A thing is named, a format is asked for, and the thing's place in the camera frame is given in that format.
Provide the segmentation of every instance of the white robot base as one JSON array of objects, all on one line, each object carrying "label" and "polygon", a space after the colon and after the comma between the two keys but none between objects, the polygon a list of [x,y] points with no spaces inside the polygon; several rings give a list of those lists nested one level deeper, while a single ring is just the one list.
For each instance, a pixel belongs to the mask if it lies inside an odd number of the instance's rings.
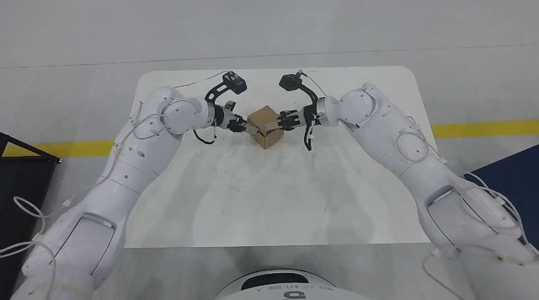
[{"label": "white robot base", "polygon": [[287,299],[370,300],[338,289],[331,282],[299,270],[270,270],[242,276],[223,288],[215,300]]}]

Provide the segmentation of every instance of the yellow floor stripe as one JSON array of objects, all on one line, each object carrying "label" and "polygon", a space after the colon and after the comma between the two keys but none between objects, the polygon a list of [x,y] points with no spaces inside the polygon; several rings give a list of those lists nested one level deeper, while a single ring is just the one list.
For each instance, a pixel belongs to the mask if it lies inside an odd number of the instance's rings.
[{"label": "yellow floor stripe", "polygon": [[[539,135],[539,120],[445,123],[431,127],[436,139]],[[41,143],[34,146],[59,158],[108,156],[112,148],[112,140]],[[30,154],[10,144],[6,147],[3,156],[28,156]]]},{"label": "yellow floor stripe", "polygon": [[[41,143],[33,146],[59,158],[107,156],[112,148],[112,140]],[[9,144],[3,152],[4,157],[29,155],[32,153],[13,144]]]},{"label": "yellow floor stripe", "polygon": [[431,127],[438,139],[539,135],[539,120],[447,123]]}]

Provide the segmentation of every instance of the small cardboard box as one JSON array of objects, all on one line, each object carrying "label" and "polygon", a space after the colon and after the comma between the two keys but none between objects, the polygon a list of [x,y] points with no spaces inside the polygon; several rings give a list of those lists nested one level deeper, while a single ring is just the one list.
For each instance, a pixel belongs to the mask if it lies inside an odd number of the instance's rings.
[{"label": "small cardboard box", "polygon": [[260,130],[260,134],[253,136],[254,140],[264,149],[267,149],[280,140],[285,131],[274,130],[267,132],[264,128],[266,123],[277,121],[279,114],[275,113],[268,105],[255,111],[247,117],[247,122]]}]

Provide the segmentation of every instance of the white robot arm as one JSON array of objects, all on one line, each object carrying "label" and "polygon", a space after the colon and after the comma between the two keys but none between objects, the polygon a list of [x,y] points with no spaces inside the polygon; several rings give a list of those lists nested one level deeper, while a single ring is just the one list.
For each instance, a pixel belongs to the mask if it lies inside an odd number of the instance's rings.
[{"label": "white robot arm", "polygon": [[90,299],[124,247],[133,206],[168,167],[185,132],[208,126],[257,132],[232,113],[232,101],[224,107],[215,104],[228,89],[240,94],[247,86],[228,72],[205,99],[185,98],[174,88],[153,91],[115,139],[104,171],[88,195],[36,239],[51,249],[55,262],[44,247],[37,246],[24,263],[27,279],[13,299],[45,299],[53,265],[56,279],[49,298]]},{"label": "white robot arm", "polygon": [[283,76],[280,86],[300,89],[312,104],[300,112],[284,111],[266,130],[341,122],[358,144],[395,174],[415,199],[421,227],[442,252],[458,258],[478,300],[537,299],[537,251],[523,237],[518,222],[502,206],[505,201],[458,177],[427,143],[414,119],[406,116],[376,86],[366,83],[341,99],[319,99],[302,84],[301,70]]}]

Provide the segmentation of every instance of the concrete floor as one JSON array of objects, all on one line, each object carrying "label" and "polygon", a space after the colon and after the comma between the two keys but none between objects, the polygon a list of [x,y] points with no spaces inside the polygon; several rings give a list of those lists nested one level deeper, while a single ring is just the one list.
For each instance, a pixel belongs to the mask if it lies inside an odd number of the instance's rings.
[{"label": "concrete floor", "polygon": [[[401,65],[432,123],[536,119],[537,0],[0,0],[0,131],[112,139],[155,70]],[[539,136],[439,140],[456,171]],[[45,210],[104,158],[69,158]]]}]

